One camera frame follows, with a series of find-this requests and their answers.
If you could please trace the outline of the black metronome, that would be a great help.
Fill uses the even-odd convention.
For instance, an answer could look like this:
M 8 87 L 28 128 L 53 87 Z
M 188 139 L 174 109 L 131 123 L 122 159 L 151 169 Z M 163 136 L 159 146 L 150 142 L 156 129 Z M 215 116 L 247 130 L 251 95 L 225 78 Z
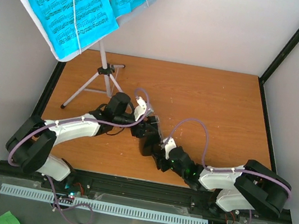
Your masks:
M 152 156 L 161 150 L 162 137 L 158 132 L 147 131 L 139 140 L 139 151 L 142 156 Z

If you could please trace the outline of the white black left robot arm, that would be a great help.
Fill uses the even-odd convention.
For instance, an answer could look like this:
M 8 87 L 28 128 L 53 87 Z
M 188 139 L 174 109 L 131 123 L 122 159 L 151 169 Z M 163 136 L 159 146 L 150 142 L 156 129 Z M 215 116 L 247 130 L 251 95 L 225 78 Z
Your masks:
M 43 120 L 33 115 L 6 143 L 7 161 L 23 173 L 39 172 L 53 178 L 61 190 L 68 191 L 75 184 L 72 168 L 65 160 L 53 156 L 52 148 L 69 140 L 106 134 L 114 127 L 132 129 L 141 125 L 153 108 L 142 97 L 136 101 L 137 106 L 133 106 L 130 97 L 120 92 L 107 104 L 79 117 Z

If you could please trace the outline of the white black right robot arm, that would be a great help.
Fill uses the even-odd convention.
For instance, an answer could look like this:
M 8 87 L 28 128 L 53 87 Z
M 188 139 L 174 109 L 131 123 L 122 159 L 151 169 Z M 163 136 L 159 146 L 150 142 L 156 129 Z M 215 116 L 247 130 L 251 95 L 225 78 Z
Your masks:
M 159 170 L 175 172 L 191 189 L 217 191 L 212 202 L 224 212 L 249 209 L 276 219 L 292 196 L 290 184 L 257 160 L 237 167 L 204 167 L 182 147 L 167 145 L 152 156 Z

